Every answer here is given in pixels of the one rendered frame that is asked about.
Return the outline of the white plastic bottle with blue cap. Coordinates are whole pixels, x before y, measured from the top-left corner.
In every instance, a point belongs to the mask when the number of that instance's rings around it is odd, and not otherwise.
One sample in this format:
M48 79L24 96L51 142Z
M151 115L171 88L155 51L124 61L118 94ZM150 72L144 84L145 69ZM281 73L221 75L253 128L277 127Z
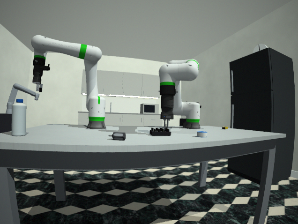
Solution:
M26 135L26 109L23 99L16 99L12 105L12 136Z

